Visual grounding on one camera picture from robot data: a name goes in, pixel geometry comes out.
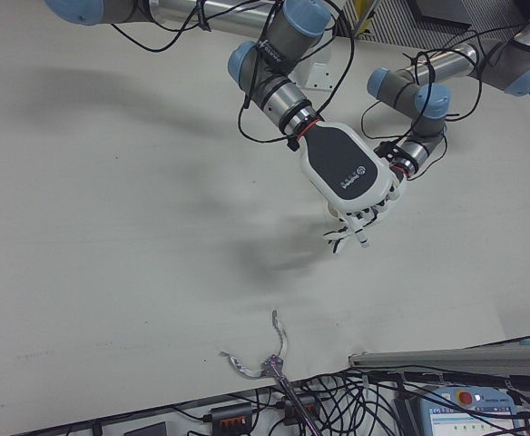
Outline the robot hand black white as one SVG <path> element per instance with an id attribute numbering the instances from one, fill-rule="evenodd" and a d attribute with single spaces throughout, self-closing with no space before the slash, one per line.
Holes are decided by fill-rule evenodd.
<path id="1" fill-rule="evenodd" d="M 374 151 L 350 127 L 315 121 L 299 136 L 300 168 L 326 199 L 342 226 L 366 247 L 366 228 L 388 214 L 406 192 L 407 176 Z"/>
<path id="2" fill-rule="evenodd" d="M 337 230 L 324 233 L 322 238 L 330 246 L 333 254 L 340 254 L 348 238 L 354 234 L 355 232 L 346 224 L 344 224 Z"/>

